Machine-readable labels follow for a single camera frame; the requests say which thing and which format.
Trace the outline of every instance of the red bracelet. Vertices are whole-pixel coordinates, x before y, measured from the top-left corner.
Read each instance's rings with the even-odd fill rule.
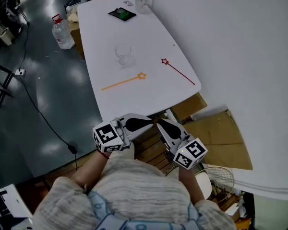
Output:
[[[102,153],[102,152],[101,152],[101,150],[97,149],[97,151],[99,151],[99,152],[100,152],[100,154],[101,154],[102,156],[104,156],[106,159],[109,159],[109,157],[108,157],[108,156],[106,156],[104,153]]]

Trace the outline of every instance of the green object on black pouch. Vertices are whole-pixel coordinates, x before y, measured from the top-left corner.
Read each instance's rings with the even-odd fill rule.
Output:
[[[131,19],[132,17],[136,16],[135,13],[132,13],[124,8],[116,9],[115,11],[110,12],[109,15],[113,15],[121,19],[122,21],[127,21]]]

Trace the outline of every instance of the dark green floor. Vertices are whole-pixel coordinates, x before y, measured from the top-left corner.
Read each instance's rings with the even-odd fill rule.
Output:
[[[85,62],[77,49],[61,50],[52,35],[52,17],[65,16],[70,0],[27,0],[30,21],[23,78],[40,111],[81,157],[95,149],[93,126],[101,122]],[[15,72],[24,55],[27,26],[9,47],[0,47],[0,64]],[[48,128],[14,77],[0,107],[0,187],[43,175],[74,159]]]

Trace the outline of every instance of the large clear plastic jug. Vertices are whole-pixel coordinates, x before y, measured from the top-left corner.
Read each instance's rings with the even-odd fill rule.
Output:
[[[54,25],[52,34],[61,49],[71,49],[75,45],[72,35],[68,28],[67,20],[63,20],[59,14],[52,17]]]

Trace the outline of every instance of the blue strap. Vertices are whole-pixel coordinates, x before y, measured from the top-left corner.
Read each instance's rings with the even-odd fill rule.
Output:
[[[199,214],[190,203],[188,206],[189,221],[185,224],[174,224],[161,221],[129,220],[110,212],[107,201],[98,193],[88,194],[93,213],[100,220],[95,230],[199,230],[197,219]]]

